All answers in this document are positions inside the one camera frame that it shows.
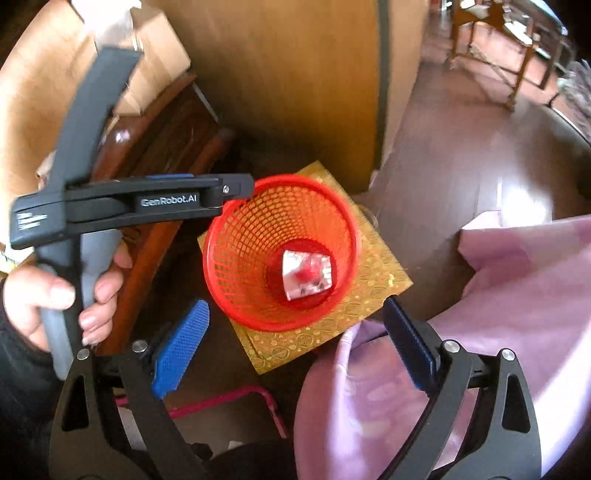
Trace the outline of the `person's left forearm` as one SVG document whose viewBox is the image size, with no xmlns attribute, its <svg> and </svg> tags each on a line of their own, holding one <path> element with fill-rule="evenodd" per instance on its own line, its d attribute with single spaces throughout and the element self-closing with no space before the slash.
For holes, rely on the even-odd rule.
<svg viewBox="0 0 591 480">
<path fill-rule="evenodd" d="M 26 333 L 1 311 L 1 477 L 47 479 L 57 379 L 38 315 Z"/>
</svg>

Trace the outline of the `person's left hand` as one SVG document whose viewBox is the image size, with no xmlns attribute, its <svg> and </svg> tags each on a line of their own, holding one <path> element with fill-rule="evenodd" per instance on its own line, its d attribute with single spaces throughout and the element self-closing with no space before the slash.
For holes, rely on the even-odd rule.
<svg viewBox="0 0 591 480">
<path fill-rule="evenodd" d="M 110 335 L 124 272 L 131 266 L 128 248 L 121 242 L 109 269 L 95 282 L 94 303 L 79 315 L 84 346 L 96 345 Z M 40 310 L 66 310 L 73 306 L 75 299 L 75 290 L 70 283 L 41 270 L 32 262 L 13 270 L 4 284 L 3 305 L 8 321 L 29 345 L 45 353 L 50 348 Z"/>
</svg>

